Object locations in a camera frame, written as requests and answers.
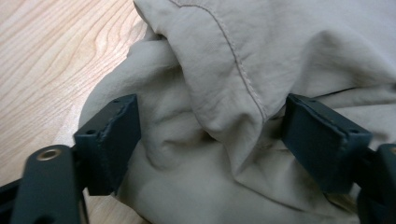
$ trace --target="cloth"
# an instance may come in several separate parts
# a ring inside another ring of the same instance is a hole
[[[118,198],[152,223],[358,223],[280,140],[288,93],[396,143],[396,2],[135,0],[142,41],[85,104],[136,93]]]

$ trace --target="wooden table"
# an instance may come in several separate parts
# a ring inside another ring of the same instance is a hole
[[[132,0],[0,0],[0,186],[34,151],[73,146],[89,93],[145,27]],[[87,203],[91,224],[145,223],[111,197]]]

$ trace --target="seam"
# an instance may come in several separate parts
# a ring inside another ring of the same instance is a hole
[[[267,119],[267,114],[264,111],[264,106],[262,104],[262,101],[260,100],[260,97],[257,94],[257,92],[254,90],[253,86],[251,85],[251,80],[248,77],[248,73],[245,70],[245,66],[243,65],[242,60],[241,60],[241,58],[240,58],[240,56],[239,56],[239,54],[238,54],[238,52],[236,50],[235,43],[230,38],[230,33],[229,33],[228,29],[226,28],[226,25],[224,24],[224,22],[222,22],[222,20],[219,18],[217,13],[214,10],[212,10],[210,7],[207,7],[207,6],[204,6],[204,5],[199,5],[199,4],[181,4],[177,0],[169,0],[169,1],[172,2],[173,4],[177,5],[178,7],[198,7],[200,9],[206,11],[207,13],[209,13],[209,15],[218,24],[220,30],[222,31],[222,33],[224,35],[224,38],[228,42],[228,45],[229,45],[229,47],[231,49],[231,52],[233,53],[233,57],[235,58],[235,61],[236,61],[236,66],[237,66],[238,71],[239,71],[239,75],[241,76],[242,80],[244,81],[244,84],[247,87],[247,92],[249,93],[250,97],[253,99],[254,103],[259,108],[259,111],[260,111],[260,113],[262,115],[262,123],[264,123],[264,121]]]

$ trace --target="gray fabric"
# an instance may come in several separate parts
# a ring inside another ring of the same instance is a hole
[[[147,35],[80,120],[138,94],[122,202],[153,223],[358,222],[283,146],[282,106],[289,92],[317,97],[373,132],[372,148],[396,143],[395,2],[135,3]]]

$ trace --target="wooden surface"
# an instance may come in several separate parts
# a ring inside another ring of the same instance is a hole
[[[93,87],[146,25],[132,0],[0,0],[0,186],[49,145],[73,146]],[[90,197],[91,224],[144,223],[111,197]]]

